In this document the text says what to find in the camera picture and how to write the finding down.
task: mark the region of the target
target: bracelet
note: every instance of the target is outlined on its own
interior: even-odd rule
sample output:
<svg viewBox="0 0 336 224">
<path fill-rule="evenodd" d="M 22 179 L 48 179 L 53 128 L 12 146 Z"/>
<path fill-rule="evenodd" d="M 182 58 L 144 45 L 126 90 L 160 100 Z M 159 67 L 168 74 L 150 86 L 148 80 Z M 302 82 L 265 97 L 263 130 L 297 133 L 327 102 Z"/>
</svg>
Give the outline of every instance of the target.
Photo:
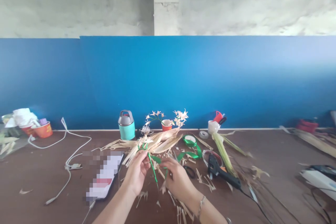
<svg viewBox="0 0 336 224">
<path fill-rule="evenodd" d="M 204 200 L 206 199 L 206 197 L 203 195 L 203 198 L 201 200 L 201 203 L 200 203 L 200 206 L 199 206 L 199 209 L 198 209 L 198 215 L 197 215 L 197 218 L 200 219 L 200 216 L 201 216 L 201 210 L 202 210 L 202 205 L 204 204 Z"/>
</svg>

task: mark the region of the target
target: wrist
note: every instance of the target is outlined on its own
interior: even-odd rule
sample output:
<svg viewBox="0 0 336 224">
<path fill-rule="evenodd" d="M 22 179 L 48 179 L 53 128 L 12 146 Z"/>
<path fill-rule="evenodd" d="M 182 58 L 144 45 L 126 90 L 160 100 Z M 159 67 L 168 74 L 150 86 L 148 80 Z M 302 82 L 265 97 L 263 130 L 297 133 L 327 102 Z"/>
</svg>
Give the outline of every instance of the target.
<svg viewBox="0 0 336 224">
<path fill-rule="evenodd" d="M 199 205 L 201 203 L 201 200 L 203 198 L 203 194 L 200 193 L 197 189 L 195 192 L 193 192 L 190 196 L 190 198 L 185 202 L 186 206 L 197 216 Z"/>
<path fill-rule="evenodd" d="M 123 183 L 119 189 L 119 191 L 125 195 L 127 198 L 129 198 L 130 200 L 135 200 L 135 198 L 137 197 L 137 195 L 135 195 L 134 190 L 132 189 L 132 187 L 130 187 L 127 183 Z"/>
</svg>

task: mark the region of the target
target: concrete pillar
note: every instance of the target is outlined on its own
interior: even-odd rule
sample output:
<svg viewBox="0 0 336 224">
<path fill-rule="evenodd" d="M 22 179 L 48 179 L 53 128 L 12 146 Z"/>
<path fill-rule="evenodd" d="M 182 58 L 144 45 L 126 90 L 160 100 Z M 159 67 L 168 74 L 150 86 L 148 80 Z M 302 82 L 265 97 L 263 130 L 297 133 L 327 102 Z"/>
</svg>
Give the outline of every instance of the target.
<svg viewBox="0 0 336 224">
<path fill-rule="evenodd" d="M 154 0 L 154 35 L 180 35 L 177 22 L 180 0 Z"/>
</svg>

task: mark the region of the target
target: scissors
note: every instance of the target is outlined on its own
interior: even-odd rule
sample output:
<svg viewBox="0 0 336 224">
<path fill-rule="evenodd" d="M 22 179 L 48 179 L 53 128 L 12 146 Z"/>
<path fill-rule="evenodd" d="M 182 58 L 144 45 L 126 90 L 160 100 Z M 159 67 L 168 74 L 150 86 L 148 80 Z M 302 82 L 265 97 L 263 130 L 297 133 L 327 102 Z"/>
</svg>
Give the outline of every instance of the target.
<svg viewBox="0 0 336 224">
<path fill-rule="evenodd" d="M 173 153 L 174 153 L 174 156 L 175 156 L 175 160 L 178 162 L 177 156 L 176 156 L 176 153 L 175 153 L 174 150 L 173 150 Z M 191 179 L 196 178 L 196 173 L 190 166 L 182 166 L 182 167 L 185 169 L 189 178 L 191 178 Z"/>
</svg>

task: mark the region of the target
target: hand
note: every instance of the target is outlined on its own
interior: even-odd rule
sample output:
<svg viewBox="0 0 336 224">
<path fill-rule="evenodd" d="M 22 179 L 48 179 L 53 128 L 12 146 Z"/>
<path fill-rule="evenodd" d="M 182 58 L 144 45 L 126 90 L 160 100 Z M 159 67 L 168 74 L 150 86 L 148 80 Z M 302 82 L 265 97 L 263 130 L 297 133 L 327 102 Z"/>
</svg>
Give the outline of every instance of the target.
<svg viewBox="0 0 336 224">
<path fill-rule="evenodd" d="M 184 204 L 198 194 L 198 190 L 190 181 L 187 172 L 175 159 L 166 158 L 161 160 L 161 167 L 167 167 L 173 177 L 167 176 L 166 187 L 168 190 Z"/>
<path fill-rule="evenodd" d="M 144 150 L 140 150 L 136 153 L 128 167 L 125 180 L 122 184 L 122 186 L 125 185 L 130 189 L 135 197 L 140 194 L 147 171 L 151 167 L 147 153 L 148 152 Z"/>
</svg>

